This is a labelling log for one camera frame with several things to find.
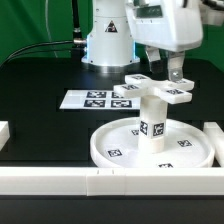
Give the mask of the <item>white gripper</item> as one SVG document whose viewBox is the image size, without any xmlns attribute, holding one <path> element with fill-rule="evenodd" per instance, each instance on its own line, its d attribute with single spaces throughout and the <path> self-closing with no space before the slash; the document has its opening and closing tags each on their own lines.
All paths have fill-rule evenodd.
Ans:
<svg viewBox="0 0 224 224">
<path fill-rule="evenodd" d="M 125 9 L 134 41 L 148 45 L 145 52 L 150 71 L 163 71 L 159 49 L 168 50 L 168 78 L 181 80 L 184 51 L 199 47 L 203 38 L 199 1 L 125 0 Z"/>
</svg>

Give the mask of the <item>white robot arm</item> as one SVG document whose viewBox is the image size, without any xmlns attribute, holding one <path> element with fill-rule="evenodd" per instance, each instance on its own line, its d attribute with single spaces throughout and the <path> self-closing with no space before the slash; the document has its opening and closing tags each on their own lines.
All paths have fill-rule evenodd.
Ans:
<svg viewBox="0 0 224 224">
<path fill-rule="evenodd" d="M 135 64 L 137 43 L 145 46 L 150 70 L 157 72 L 167 52 L 168 78 L 183 78 L 185 52 L 197 48 L 204 24 L 224 23 L 224 0 L 92 0 L 93 28 L 82 62 L 103 73 Z"/>
</svg>

